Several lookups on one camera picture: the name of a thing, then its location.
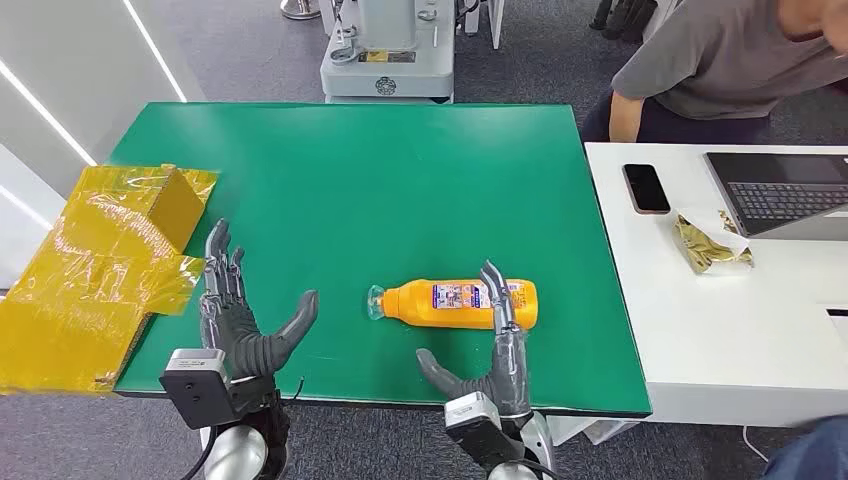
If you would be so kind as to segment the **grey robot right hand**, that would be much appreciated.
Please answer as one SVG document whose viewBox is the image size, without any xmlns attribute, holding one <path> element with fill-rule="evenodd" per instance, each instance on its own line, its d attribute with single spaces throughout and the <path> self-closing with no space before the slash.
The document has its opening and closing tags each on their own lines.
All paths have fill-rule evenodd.
<svg viewBox="0 0 848 480">
<path fill-rule="evenodd" d="M 481 392 L 492 401 L 501 416 L 524 417 L 532 411 L 526 362 L 526 332 L 517 323 L 508 284 L 491 261 L 484 262 L 480 279 L 487 287 L 493 305 L 494 343 L 488 373 L 479 378 L 463 380 L 442 367 L 433 353 L 426 348 L 416 350 L 419 370 L 431 386 L 450 400 Z"/>
</svg>

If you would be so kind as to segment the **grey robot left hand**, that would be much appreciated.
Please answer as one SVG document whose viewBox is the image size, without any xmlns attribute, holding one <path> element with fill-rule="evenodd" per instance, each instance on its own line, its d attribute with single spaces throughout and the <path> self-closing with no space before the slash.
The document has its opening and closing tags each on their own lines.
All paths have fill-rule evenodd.
<svg viewBox="0 0 848 480">
<path fill-rule="evenodd" d="M 318 316 L 319 294 L 305 291 L 290 320 L 265 335 L 246 298 L 241 268 L 244 249 L 229 251 L 229 222 L 217 220 L 205 242 L 204 292 L 199 299 L 203 346 L 225 353 L 230 378 L 238 384 L 234 401 L 243 410 L 270 402 L 274 374 L 289 360 Z"/>
</svg>

